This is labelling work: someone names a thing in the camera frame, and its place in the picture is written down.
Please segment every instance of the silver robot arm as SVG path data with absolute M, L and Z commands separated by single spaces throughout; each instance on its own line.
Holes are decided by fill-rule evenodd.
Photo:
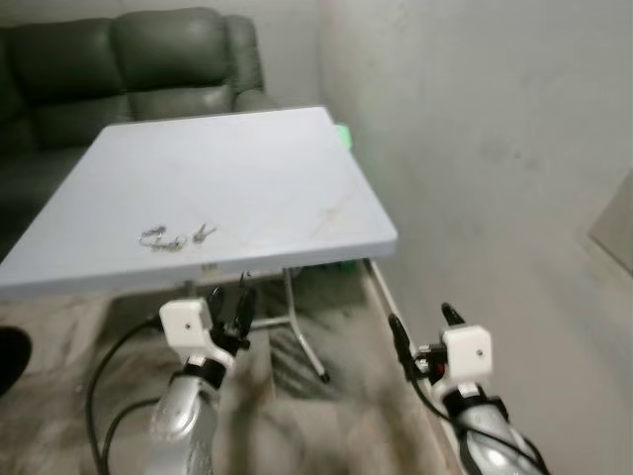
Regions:
M 448 304 L 442 313 L 449 324 L 440 342 L 411 352 L 407 332 L 395 315 L 389 323 L 398 359 L 420 400 L 455 429 L 462 466 L 469 475 L 549 475 L 538 449 L 509 422 L 499 397 L 489 397 L 482 384 L 493 373 L 490 333 L 468 326 Z M 417 381 L 428 379 L 432 400 Z
M 224 293 L 205 299 L 176 300 L 160 309 L 169 345 L 184 362 L 154 409 L 145 475 L 209 475 L 218 426 L 220 388 L 246 336 L 255 312 L 255 292 L 244 289 L 234 320 L 220 321 Z

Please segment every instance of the dark green sofa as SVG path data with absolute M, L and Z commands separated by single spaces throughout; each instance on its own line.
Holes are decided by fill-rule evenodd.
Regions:
M 105 126 L 272 108 L 243 17 L 191 8 L 0 30 L 0 259 Z

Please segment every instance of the black cable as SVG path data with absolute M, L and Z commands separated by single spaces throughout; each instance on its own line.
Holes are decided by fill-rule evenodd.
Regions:
M 112 446 L 112 440 L 115 436 L 115 432 L 117 431 L 117 427 L 121 423 L 121 421 L 129 414 L 134 411 L 142 408 L 146 408 L 148 406 L 153 406 L 158 403 L 160 398 L 152 398 L 145 399 L 143 401 L 137 401 L 129 406 L 123 408 L 117 416 L 112 420 L 110 427 L 108 427 L 108 431 L 106 432 L 106 438 L 103 441 L 103 451 L 101 452 L 101 460 L 103 461 L 104 468 L 106 469 L 106 473 L 110 473 L 110 447 Z
M 422 389 L 419 387 L 419 385 L 417 384 L 417 380 L 415 378 L 411 378 L 411 386 L 413 386 L 413 390 L 415 390 L 415 394 L 417 394 L 417 397 L 420 399 L 420 401 L 424 404 L 424 406 L 426 406 L 426 408 L 433 413 L 435 416 L 437 416 L 438 418 L 446 421 L 447 423 L 449 423 L 451 426 L 453 426 L 454 428 L 460 429 L 460 430 L 464 430 L 464 431 L 470 431 L 473 433 L 477 433 L 479 435 L 482 435 L 484 437 L 489 438 L 490 440 L 494 440 L 495 442 L 500 443 L 501 445 L 503 445 L 504 447 L 509 448 L 510 450 L 512 450 L 513 452 L 517 453 L 518 455 L 520 455 L 521 457 L 525 458 L 528 462 L 530 462 L 532 465 L 534 465 L 536 468 L 538 468 L 539 470 L 541 470 L 543 472 L 543 475 L 550 475 L 549 470 L 547 469 L 547 466 L 545 465 L 545 462 L 543 461 L 543 457 L 541 456 L 540 452 L 538 450 L 535 450 L 535 454 L 536 454 L 536 458 L 534 458 L 532 455 L 529 455 L 528 453 L 524 452 L 523 450 L 521 450 L 520 448 L 518 448 L 516 445 L 514 445 L 513 443 L 509 443 L 505 440 L 503 440 L 502 438 L 497 437 L 496 435 L 492 435 L 491 433 L 485 432 L 483 430 L 479 430 L 478 428 L 475 427 L 471 427 L 468 424 L 464 424 L 460 421 L 457 421 L 455 419 L 450 418 L 449 416 L 445 415 L 444 413 L 442 413 L 439 409 L 437 409 L 433 403 L 431 403 L 429 401 L 429 399 L 426 397 L 426 395 L 424 394 L 424 392 L 422 391 Z M 531 443 L 530 441 L 527 441 L 527 444 L 534 450 L 536 447 L 534 447 L 534 444 Z
M 146 320 L 141 324 L 133 327 L 127 333 L 125 333 L 105 354 L 103 359 L 97 365 L 95 372 L 90 378 L 90 382 L 88 383 L 88 388 L 86 390 L 86 402 L 84 405 L 84 418 L 86 423 L 86 431 L 88 432 L 88 442 L 90 444 L 90 450 L 92 452 L 92 459 L 95 463 L 95 467 L 97 468 L 97 473 L 99 475 L 108 475 L 108 468 L 103 463 L 101 455 L 99 453 L 99 442 L 97 441 L 97 430 L 95 429 L 95 421 L 93 414 L 93 404 L 94 404 L 94 395 L 95 389 L 97 388 L 97 382 L 99 381 L 99 377 L 103 370 L 106 368 L 108 362 L 115 355 L 117 350 L 131 337 L 135 334 L 148 329 L 148 328 L 156 328 L 159 327 L 160 320 L 157 317 L 153 317 L 150 320 Z

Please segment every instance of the sofa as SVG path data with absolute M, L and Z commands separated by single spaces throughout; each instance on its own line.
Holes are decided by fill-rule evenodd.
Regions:
M 0 259 L 109 124 L 273 107 L 244 17 L 189 8 L 1 29 Z

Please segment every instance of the table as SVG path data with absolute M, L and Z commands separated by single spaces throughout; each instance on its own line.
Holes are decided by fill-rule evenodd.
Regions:
M 216 230 L 202 243 L 202 224 Z M 182 249 L 154 251 L 164 225 Z M 114 125 L 102 131 L 0 265 L 0 298 L 286 269 L 387 255 L 397 232 L 322 107 Z

